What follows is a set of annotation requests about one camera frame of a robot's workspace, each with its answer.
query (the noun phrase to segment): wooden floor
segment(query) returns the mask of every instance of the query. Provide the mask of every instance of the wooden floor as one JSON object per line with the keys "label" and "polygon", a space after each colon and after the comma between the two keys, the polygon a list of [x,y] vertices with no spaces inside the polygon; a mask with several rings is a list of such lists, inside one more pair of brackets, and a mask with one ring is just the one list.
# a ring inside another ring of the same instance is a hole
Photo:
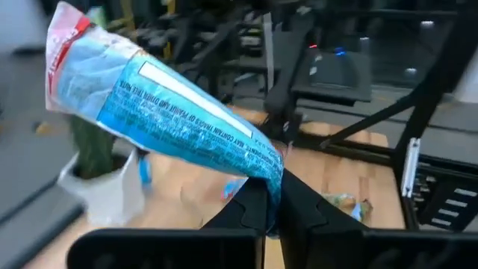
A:
{"label": "wooden floor", "polygon": [[[260,112],[234,108],[235,113],[249,121],[261,122]],[[327,135],[340,129],[325,123],[307,123],[305,132]],[[360,132],[351,139],[387,146],[384,135]],[[198,229],[219,212],[226,201],[220,199],[221,190],[231,176],[197,167],[166,157],[149,156],[152,163],[154,191],[149,195],[145,212],[130,223],[130,227]],[[400,201],[394,176],[388,167],[352,161],[304,149],[293,149],[285,166],[311,188],[320,193],[355,195],[369,199],[373,206],[368,226],[375,228],[404,228]],[[90,230],[85,217],[74,222],[50,243],[27,268],[65,268],[66,252],[74,240]],[[282,251],[278,240],[267,239],[266,269],[282,269]]]}

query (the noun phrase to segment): red label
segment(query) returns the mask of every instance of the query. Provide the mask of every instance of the red label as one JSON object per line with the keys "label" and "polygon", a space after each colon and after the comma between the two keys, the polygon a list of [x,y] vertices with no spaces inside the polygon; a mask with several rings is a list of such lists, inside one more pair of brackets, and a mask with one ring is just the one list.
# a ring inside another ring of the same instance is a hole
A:
{"label": "red label", "polygon": [[50,66],[48,71],[49,94],[52,94],[53,75],[56,73],[61,62],[64,60],[66,53],[69,50],[69,47],[88,29],[88,27],[90,27],[90,25],[90,20],[87,17],[82,16],[76,24],[75,28],[72,30],[72,33],[65,37],[63,44],[61,44],[61,49],[58,54],[55,55],[55,59],[53,60],[52,65]]}

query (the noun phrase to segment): cactus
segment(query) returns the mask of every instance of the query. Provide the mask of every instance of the cactus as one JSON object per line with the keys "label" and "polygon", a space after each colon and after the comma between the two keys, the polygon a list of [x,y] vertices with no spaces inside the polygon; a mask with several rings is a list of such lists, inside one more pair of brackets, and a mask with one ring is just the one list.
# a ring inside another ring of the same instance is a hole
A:
{"label": "cactus", "polygon": [[88,180],[114,170],[114,135],[77,116],[69,117],[69,128],[78,150],[76,176]]}

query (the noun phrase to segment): blue light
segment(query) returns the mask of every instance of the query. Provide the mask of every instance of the blue light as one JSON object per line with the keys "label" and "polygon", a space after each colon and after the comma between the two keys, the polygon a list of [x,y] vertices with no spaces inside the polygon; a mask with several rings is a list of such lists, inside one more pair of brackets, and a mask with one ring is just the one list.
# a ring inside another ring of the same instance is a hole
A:
{"label": "blue light", "polygon": [[344,48],[342,47],[338,47],[338,48],[335,48],[335,55],[336,56],[342,56],[342,55],[345,55],[346,52],[344,50]]}

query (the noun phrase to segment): snack wrapper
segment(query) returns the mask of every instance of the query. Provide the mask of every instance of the snack wrapper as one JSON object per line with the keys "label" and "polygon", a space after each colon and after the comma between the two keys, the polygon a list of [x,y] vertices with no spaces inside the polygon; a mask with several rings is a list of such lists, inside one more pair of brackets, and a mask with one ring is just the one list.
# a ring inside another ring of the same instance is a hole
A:
{"label": "snack wrapper", "polygon": [[[80,116],[150,152],[264,179],[272,198],[268,219],[274,219],[283,160],[267,137],[130,40],[62,1],[46,41],[46,108]],[[225,191],[235,194],[244,182]]]}
{"label": "snack wrapper", "polygon": [[369,200],[357,202],[352,194],[322,194],[322,196],[328,202],[360,222],[364,222],[373,210]]}

